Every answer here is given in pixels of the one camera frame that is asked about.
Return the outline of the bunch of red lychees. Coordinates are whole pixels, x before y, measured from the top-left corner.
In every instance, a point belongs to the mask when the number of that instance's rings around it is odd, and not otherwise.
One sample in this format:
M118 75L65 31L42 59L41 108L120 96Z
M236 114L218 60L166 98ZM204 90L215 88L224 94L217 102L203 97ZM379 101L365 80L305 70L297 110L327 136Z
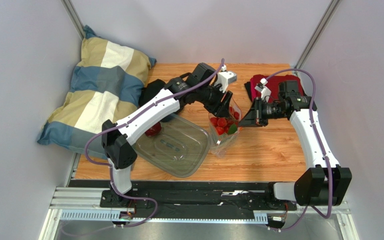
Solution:
M239 120L242 116L242 112L230 106L229 107L230 116L229 117L209 117L209 123L212 130L215 131L215 134L220 137L230 136L236 134L240 128Z

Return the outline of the clear orange zip top bag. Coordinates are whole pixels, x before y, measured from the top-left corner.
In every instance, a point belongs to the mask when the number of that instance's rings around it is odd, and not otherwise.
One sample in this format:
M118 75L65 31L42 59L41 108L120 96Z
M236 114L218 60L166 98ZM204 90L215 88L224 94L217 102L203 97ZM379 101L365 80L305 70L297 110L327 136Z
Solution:
M224 158L227 151L234 146L240 131L239 121L243 113L232 98L228 107L229 117L216 117L208 114L210 152L217 158Z

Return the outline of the dark red apple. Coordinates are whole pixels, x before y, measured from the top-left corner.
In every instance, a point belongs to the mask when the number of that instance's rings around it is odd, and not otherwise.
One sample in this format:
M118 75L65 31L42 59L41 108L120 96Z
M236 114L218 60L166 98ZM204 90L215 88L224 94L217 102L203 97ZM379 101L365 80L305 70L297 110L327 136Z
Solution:
M154 137L158 135L162 130L162 125L160 122L157 122L155 125L153 125L151 128L149 128L144 134L147 137Z

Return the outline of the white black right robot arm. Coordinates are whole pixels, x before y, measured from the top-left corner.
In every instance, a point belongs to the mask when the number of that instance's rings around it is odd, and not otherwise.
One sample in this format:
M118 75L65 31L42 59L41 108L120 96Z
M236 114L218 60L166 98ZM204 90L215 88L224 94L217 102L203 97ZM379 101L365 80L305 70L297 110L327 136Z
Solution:
M287 119L297 133L307 170L296 181L271 182L276 200L300 206L339 206L352 180L348 167L341 167L322 133L316 105L311 96L300 93L298 82L286 80L278 85L278 99L267 102L271 91L262 78L254 87L261 93L239 121L240 127L265 127L269 120Z

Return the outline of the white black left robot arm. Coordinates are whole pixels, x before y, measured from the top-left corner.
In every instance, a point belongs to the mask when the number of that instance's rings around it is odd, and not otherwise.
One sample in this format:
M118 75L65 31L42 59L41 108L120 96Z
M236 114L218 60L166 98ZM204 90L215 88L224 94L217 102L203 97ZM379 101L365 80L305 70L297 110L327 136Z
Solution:
M237 74L227 70L224 63L218 69L199 63L193 72L169 80L156 96L132 114L116 122L104 122L101 144L111 168L111 188L118 195L132 189L131 168L138 157L133 146L163 118L195 102L216 117L228 117L233 96L228 86L236 80Z

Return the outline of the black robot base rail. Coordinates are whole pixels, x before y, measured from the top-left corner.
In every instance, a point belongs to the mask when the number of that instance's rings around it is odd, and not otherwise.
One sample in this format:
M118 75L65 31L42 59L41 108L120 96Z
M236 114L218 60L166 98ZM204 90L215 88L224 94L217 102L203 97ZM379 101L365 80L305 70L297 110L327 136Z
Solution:
M279 215L297 210L289 202L276 200L266 182L133 181L117 196L110 188L101 193L100 207L129 208L136 218L156 210L154 219L253 220L257 211Z

